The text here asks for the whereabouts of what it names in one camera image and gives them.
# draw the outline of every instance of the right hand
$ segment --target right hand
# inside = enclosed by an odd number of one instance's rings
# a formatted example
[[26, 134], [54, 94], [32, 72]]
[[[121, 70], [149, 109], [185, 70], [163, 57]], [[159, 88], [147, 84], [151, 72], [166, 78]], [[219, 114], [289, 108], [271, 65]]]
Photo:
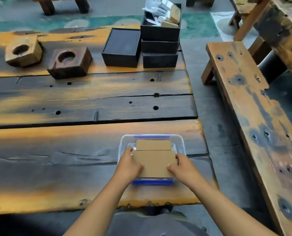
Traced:
[[197, 171], [196, 167], [187, 156], [178, 153], [175, 157], [179, 159], [179, 165], [169, 164], [167, 168], [175, 174], [176, 178], [181, 183], [193, 189], [193, 187], [199, 183], [198, 181], [204, 180], [203, 176]]

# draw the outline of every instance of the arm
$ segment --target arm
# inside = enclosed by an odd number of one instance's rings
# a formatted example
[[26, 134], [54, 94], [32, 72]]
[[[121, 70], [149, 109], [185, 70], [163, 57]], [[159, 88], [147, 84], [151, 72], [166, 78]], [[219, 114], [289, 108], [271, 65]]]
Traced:
[[107, 233], [123, 192], [143, 168], [141, 163], [133, 163], [132, 150], [125, 150], [110, 181], [66, 231], [65, 236], [104, 236]]
[[193, 191], [224, 236], [277, 236], [212, 187], [187, 156], [176, 154], [176, 157], [179, 165], [168, 165], [168, 170]]

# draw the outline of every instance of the wood grain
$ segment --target wood grain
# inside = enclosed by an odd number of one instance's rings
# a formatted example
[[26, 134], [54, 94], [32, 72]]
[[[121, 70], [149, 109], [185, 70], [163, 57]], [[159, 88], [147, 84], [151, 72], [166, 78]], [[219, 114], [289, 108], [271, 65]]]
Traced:
[[292, 3], [272, 0], [254, 27], [292, 72]]
[[[121, 137], [141, 133], [180, 134], [189, 156], [208, 154], [198, 120], [0, 129], [0, 213], [86, 207], [113, 175]], [[218, 187], [210, 159], [193, 161]], [[199, 203], [177, 182], [174, 186], [129, 186], [119, 206], [149, 202]]]
[[[139, 29], [140, 25], [104, 26], [92, 29], [58, 29], [49, 33], [35, 31], [0, 32], [0, 77], [49, 75], [47, 67], [54, 49], [75, 48], [80, 46], [87, 46], [93, 57], [93, 61], [88, 70], [89, 74], [186, 70], [183, 53], [181, 51], [178, 52], [179, 57], [175, 68], [144, 69], [142, 55], [140, 55], [137, 68], [106, 66], [102, 59], [101, 52], [103, 51], [112, 27]], [[39, 65], [27, 68], [16, 68], [5, 63], [5, 47], [15, 38], [22, 37], [22, 35], [38, 36], [38, 41], [41, 43], [44, 53]]]
[[224, 101], [280, 233], [292, 236], [292, 125], [242, 42], [207, 44]]
[[0, 78], [0, 127], [196, 119], [187, 71]]

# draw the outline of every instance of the cardboard flap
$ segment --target cardboard flap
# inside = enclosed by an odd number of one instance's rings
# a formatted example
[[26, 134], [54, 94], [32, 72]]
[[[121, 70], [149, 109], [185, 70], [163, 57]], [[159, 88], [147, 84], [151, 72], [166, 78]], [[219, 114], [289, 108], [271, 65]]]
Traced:
[[175, 175], [167, 169], [169, 164], [176, 164], [175, 152], [171, 150], [161, 151], [137, 151], [133, 150], [133, 162], [141, 162], [143, 170], [137, 177], [142, 178], [174, 178]]
[[136, 150], [171, 150], [171, 141], [169, 140], [142, 140], [136, 141]]

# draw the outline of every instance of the clear plastic container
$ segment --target clear plastic container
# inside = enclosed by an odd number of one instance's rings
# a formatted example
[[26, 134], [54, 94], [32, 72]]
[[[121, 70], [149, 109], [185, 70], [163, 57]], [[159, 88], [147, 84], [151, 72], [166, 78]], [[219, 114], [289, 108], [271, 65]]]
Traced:
[[[177, 134], [134, 134], [134, 135], [124, 135], [121, 138], [119, 153], [118, 153], [118, 163], [121, 155], [124, 153], [125, 149], [128, 147], [133, 147], [136, 150], [136, 141], [138, 139], [147, 140], [170, 140], [172, 143], [172, 151], [175, 153], [182, 153], [186, 155], [185, 146], [183, 138]], [[133, 181], [133, 185], [172, 185], [175, 178], [136, 178]]]

